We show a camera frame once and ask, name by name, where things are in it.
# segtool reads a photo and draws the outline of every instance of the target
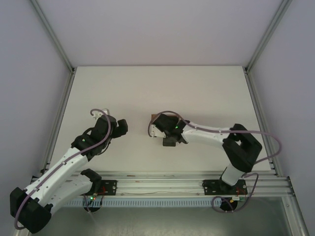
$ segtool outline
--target black mounting bracket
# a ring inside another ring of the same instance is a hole
[[[117,190],[117,180],[102,180],[100,188],[98,189],[98,195],[99,196],[115,196]],[[93,195],[94,191],[91,190],[85,195]]]
[[[219,179],[205,179],[202,183],[202,187],[206,196],[248,194],[246,182],[243,179],[238,180],[234,186],[228,189],[222,189],[221,180]]]

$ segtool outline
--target mounting plate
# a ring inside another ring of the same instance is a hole
[[[117,189],[117,180],[102,180],[102,185],[98,190],[99,196],[115,196]],[[85,195],[93,195],[93,191],[86,193]]]
[[[244,195],[244,193],[248,194],[246,182],[243,179],[237,181],[236,185],[228,189],[227,191],[223,191],[220,188],[220,180],[219,179],[205,179],[202,183],[205,195]]]

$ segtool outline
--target white table surface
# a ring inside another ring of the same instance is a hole
[[[200,125],[259,130],[241,66],[100,66],[78,67],[51,163],[55,164],[74,139],[95,125],[92,108],[108,108],[129,131],[81,169],[117,172],[223,171],[225,152],[203,144],[163,147],[149,138],[151,114],[180,113]],[[263,144],[260,135],[255,135]],[[259,159],[266,156],[263,149]],[[269,171],[268,161],[254,166]]]

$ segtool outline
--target white wall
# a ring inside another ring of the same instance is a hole
[[[39,0],[74,66],[245,66],[280,3]]]
[[[10,192],[38,173],[68,73],[29,1],[1,1],[1,235],[13,230]]]
[[[283,141],[281,163],[315,235],[315,1],[295,0],[253,69],[263,108]]]

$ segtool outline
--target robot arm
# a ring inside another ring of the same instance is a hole
[[[202,126],[175,116],[160,114],[150,126],[150,135],[163,138],[163,146],[174,147],[176,143],[204,143],[222,148],[230,164],[220,177],[222,187],[234,186],[245,173],[252,171],[262,149],[259,141],[249,133],[225,133],[222,131],[246,130],[240,124],[231,128],[213,128]]]
[[[107,116],[110,124],[104,115],[96,113],[94,117],[97,119],[95,127],[87,129],[78,136],[71,144],[71,148],[53,167],[24,190],[15,188],[11,192],[10,213],[13,217],[18,215],[22,202],[27,199],[22,206],[18,221],[31,233],[37,233],[44,228],[51,216],[71,199],[90,191],[97,194],[101,186],[101,176],[90,169],[82,171],[71,182],[66,180],[94,156],[103,153],[112,139],[125,135],[128,126],[126,120],[116,121],[110,115]]]

